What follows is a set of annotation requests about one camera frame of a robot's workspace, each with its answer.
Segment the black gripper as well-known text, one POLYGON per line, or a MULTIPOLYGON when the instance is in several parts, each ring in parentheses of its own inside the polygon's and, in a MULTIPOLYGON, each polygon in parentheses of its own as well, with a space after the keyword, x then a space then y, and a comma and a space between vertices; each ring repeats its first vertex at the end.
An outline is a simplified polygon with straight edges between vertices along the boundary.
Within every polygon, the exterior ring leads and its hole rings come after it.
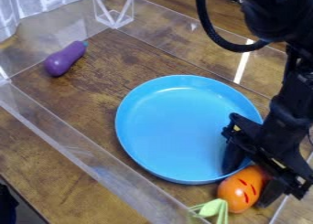
POLYGON ((255 123, 238 113, 229 115, 222 128, 226 147, 221 171, 225 175, 239 171, 247 158, 271 176, 257 201, 266 208, 282 195, 302 199, 313 185, 313 169, 300 153, 300 143, 312 125, 308 117, 296 118, 290 108, 275 96, 263 123, 255 123))

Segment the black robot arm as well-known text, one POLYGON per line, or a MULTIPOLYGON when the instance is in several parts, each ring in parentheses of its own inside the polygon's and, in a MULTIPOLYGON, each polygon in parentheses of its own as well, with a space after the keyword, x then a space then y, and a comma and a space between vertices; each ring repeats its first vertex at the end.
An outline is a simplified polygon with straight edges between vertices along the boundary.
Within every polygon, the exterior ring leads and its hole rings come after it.
POLYGON ((271 176, 257 206, 267 207, 283 194, 302 198, 313 186, 313 168, 300 144, 313 127, 313 0, 243 0, 253 34, 267 43, 287 43, 282 86, 262 123, 230 115, 223 168, 247 156, 271 176))

